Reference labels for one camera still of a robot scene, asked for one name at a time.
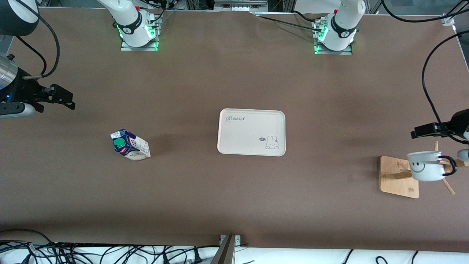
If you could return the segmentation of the white smiley cup black handle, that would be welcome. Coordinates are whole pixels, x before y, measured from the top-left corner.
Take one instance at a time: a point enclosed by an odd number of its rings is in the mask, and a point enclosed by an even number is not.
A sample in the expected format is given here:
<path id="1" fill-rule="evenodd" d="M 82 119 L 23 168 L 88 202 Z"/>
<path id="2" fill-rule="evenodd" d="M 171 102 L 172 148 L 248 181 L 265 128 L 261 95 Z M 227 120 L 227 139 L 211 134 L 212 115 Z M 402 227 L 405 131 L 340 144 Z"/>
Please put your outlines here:
<path id="1" fill-rule="evenodd" d="M 457 172 L 456 161 L 441 151 L 420 151 L 407 154 L 412 177 L 419 182 L 437 182 Z"/>

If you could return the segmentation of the blue white milk carton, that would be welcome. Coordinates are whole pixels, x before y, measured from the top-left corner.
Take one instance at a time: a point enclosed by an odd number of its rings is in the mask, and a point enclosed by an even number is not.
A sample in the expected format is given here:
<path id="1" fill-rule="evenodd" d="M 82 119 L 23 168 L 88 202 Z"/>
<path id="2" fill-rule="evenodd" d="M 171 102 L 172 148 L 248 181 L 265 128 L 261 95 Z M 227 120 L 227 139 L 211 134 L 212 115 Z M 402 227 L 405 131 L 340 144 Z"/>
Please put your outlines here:
<path id="1" fill-rule="evenodd" d="M 123 157 L 140 161 L 151 157 L 147 141 L 126 129 L 120 129 L 110 134 L 114 150 Z"/>

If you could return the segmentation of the wooden cup rack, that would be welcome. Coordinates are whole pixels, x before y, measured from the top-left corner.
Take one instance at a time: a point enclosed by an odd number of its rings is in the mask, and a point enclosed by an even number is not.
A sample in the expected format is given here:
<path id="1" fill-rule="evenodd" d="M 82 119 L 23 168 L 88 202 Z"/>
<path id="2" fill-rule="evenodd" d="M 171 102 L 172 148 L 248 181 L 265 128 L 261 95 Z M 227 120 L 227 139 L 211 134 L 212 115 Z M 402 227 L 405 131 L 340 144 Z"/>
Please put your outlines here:
<path id="1" fill-rule="evenodd" d="M 439 151 L 438 142 L 435 142 L 434 150 Z M 458 169 L 469 168 L 469 162 L 461 161 L 457 157 L 454 160 L 456 161 Z M 455 194 L 453 188 L 447 182 L 447 177 L 438 182 L 443 182 L 447 190 L 451 194 Z M 380 191 L 384 193 L 414 199 L 417 199 L 420 196 L 420 181 L 417 181 L 412 177 L 408 159 L 399 159 L 388 156 L 380 157 L 379 182 Z"/>

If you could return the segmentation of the cream rabbit print tray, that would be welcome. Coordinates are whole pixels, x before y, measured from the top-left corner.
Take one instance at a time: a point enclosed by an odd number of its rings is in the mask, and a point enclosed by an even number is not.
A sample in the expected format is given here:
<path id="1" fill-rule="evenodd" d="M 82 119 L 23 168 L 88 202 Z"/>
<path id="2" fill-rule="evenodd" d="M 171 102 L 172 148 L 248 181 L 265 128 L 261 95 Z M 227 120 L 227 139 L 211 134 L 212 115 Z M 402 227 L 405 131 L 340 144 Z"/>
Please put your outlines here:
<path id="1" fill-rule="evenodd" d="M 286 152 L 286 116 L 278 110 L 221 110 L 217 149 L 221 154 L 281 157 Z"/>

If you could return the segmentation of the grey power strip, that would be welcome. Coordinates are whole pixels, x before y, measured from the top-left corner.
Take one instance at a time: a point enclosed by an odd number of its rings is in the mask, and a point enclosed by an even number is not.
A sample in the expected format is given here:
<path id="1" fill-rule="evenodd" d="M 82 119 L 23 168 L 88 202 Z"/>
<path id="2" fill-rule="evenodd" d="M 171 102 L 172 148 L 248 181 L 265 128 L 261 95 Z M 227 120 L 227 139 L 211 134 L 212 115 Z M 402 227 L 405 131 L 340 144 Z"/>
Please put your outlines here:
<path id="1" fill-rule="evenodd" d="M 213 0 L 214 11 L 267 12 L 267 0 Z"/>

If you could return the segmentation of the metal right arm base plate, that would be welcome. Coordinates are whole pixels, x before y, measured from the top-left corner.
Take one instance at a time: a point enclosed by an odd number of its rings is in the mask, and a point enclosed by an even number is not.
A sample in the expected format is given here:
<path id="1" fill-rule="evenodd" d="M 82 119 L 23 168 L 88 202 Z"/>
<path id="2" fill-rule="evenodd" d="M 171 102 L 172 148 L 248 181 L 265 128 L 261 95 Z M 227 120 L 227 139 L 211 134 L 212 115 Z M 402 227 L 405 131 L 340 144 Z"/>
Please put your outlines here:
<path id="1" fill-rule="evenodd" d="M 121 51 L 148 51 L 154 52 L 159 49 L 160 24 L 158 22 L 150 25 L 144 22 L 136 27 L 132 34 L 129 28 L 119 30 L 122 39 Z"/>

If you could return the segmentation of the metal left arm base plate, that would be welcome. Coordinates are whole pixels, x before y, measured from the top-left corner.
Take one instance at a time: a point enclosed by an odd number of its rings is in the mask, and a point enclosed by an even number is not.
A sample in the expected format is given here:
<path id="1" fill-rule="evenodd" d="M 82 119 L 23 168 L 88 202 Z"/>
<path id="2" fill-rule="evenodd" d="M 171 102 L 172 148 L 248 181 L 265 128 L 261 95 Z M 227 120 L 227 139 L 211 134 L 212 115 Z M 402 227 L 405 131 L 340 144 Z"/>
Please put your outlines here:
<path id="1" fill-rule="evenodd" d="M 334 51 L 327 48 L 324 43 L 321 42 L 325 33 L 327 33 L 327 26 L 325 22 L 312 22 L 312 28 L 319 29 L 320 31 L 313 30 L 313 43 L 314 43 L 314 52 L 316 55 L 352 55 L 352 45 L 349 44 L 345 50 Z"/>

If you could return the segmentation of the grey metal post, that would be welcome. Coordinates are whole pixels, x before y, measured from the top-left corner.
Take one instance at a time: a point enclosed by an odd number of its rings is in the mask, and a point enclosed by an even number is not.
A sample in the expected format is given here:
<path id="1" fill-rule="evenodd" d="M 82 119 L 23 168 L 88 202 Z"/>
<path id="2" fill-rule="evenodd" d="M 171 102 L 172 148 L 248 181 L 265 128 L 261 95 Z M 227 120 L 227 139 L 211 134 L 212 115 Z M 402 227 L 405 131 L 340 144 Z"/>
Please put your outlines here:
<path id="1" fill-rule="evenodd" d="M 241 246 L 241 235 L 223 234 L 220 243 L 210 264 L 234 264 L 235 249 Z"/>

